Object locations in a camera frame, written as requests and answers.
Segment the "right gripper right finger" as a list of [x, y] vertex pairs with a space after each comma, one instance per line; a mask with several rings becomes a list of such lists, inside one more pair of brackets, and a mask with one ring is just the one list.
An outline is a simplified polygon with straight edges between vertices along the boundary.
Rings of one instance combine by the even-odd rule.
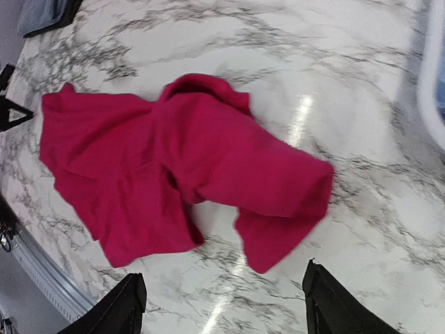
[[309, 334], [398, 334], [313, 260], [307, 265], [302, 288]]

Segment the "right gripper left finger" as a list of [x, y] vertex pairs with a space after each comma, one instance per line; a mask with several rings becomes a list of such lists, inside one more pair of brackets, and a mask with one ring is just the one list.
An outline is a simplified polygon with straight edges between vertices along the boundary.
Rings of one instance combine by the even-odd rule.
[[126, 275], [84, 316], [64, 328], [62, 334], [139, 334], [147, 302], [143, 275]]

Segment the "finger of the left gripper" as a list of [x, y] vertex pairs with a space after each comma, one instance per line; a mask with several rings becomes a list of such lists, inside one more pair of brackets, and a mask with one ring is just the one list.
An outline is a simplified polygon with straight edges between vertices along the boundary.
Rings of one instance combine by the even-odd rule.
[[1, 97], [1, 132], [19, 126], [34, 117], [34, 112], [16, 104], [6, 97]]
[[7, 90], [10, 78], [13, 75], [13, 72], [15, 71], [15, 66], [11, 64], [7, 64], [4, 69], [1, 71], [0, 74], [0, 91]]

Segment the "magenta t-shirt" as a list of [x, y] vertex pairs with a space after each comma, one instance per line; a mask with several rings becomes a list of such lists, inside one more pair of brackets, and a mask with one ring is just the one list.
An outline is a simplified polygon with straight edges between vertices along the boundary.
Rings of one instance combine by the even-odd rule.
[[237, 208], [248, 265], [265, 273], [327, 214], [334, 168], [258, 125], [250, 96], [186, 74], [155, 102], [132, 94], [42, 97], [40, 160], [113, 267], [204, 243], [190, 206]]

